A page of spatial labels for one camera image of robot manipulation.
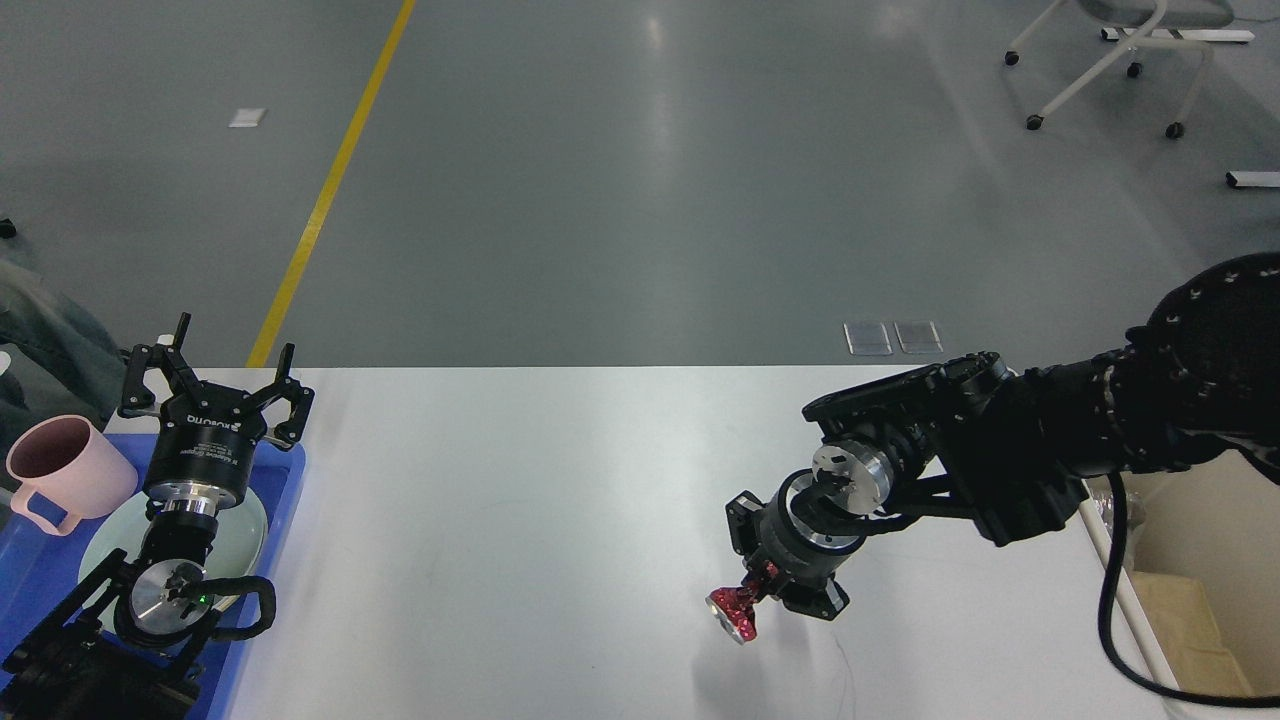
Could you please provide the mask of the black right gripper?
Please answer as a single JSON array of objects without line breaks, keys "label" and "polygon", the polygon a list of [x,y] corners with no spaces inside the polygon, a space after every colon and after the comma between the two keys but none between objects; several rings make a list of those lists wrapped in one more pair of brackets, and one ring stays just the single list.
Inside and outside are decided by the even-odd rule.
[{"label": "black right gripper", "polygon": [[865,538],[851,536],[826,547],[812,542],[794,523],[786,488],[768,502],[744,491],[726,506],[730,539],[745,575],[733,591],[742,601],[780,600],[790,611],[833,621],[850,602],[835,574]]}]

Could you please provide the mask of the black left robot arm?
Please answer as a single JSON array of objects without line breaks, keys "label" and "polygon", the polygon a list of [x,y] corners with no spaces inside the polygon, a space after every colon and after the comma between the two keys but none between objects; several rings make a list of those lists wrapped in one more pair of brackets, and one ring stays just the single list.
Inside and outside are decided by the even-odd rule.
[{"label": "black left robot arm", "polygon": [[315,393],[292,375],[282,347],[273,379],[248,391],[197,377],[170,340],[122,354],[119,416],[155,416],[145,474],[82,416],[28,429],[5,469],[12,511],[50,536],[118,514],[134,498],[147,527],[136,551],[115,547],[3,660],[9,719],[183,719],[201,693],[197,661],[211,643],[253,639],[273,626],[276,591],[252,569],[218,577],[210,557],[221,519],[251,495],[256,452],[288,452]]}]

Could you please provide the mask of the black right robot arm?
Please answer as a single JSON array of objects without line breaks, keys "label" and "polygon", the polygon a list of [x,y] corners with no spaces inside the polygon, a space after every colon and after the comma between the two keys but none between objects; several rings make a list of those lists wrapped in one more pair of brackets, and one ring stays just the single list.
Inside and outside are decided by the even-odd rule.
[{"label": "black right robot arm", "polygon": [[822,433],[812,464],[768,501],[727,502],[745,577],[707,606],[737,643],[756,637],[755,607],[836,619],[849,596],[837,569],[873,536],[922,518],[972,520],[998,547],[1061,530],[1106,477],[1114,534],[1097,611],[1102,650],[1128,680],[1167,700],[1275,708],[1276,696],[1179,691],[1142,676],[1112,635],[1126,498],[1123,473],[1185,471],[1238,451],[1277,479],[1279,260],[1256,252],[1172,290],[1123,347],[1014,372],[996,352],[968,354],[809,402]]}]

